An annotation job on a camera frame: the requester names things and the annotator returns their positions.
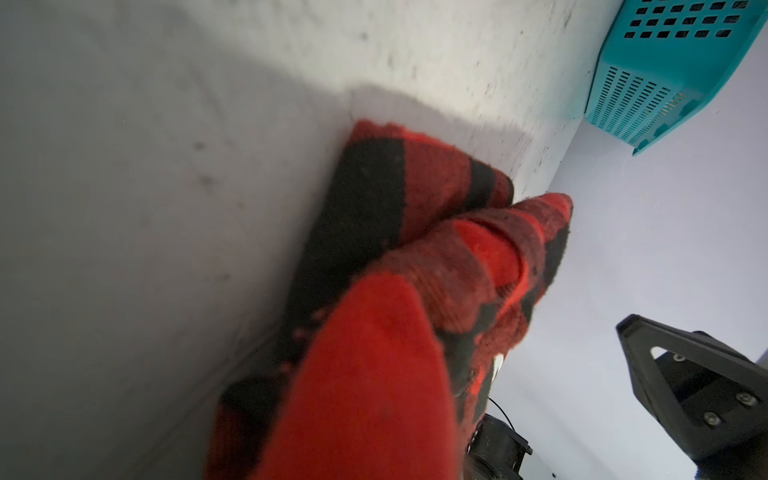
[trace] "silver screw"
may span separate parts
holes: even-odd
[[[745,407],[757,406],[757,399],[747,392],[737,393],[736,400],[741,402]]]
[[[717,416],[717,414],[715,412],[706,412],[706,413],[704,413],[704,421],[710,427],[716,427],[720,423],[723,423],[723,420],[719,416]]]

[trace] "cloth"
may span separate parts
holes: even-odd
[[[458,478],[568,238],[569,197],[513,195],[452,146],[360,121],[289,292],[280,374],[224,393],[207,478]]]

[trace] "black cable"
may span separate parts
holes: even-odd
[[[512,422],[509,421],[509,417],[507,417],[507,414],[504,413],[504,409],[498,406],[498,403],[494,402],[491,397],[488,397],[488,400],[492,401],[493,404],[496,405],[496,408],[502,411],[502,415],[504,416],[505,419],[507,419],[507,423],[509,424],[509,427],[512,429],[512,431],[517,432],[517,430],[515,430],[515,427],[512,426]]]

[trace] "scratched white surface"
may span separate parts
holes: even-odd
[[[207,435],[354,118],[543,192],[619,4],[2,2],[0,477],[151,476]]]

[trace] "teal basket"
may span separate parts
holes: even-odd
[[[723,87],[768,0],[625,0],[603,44],[585,117],[639,154]]]

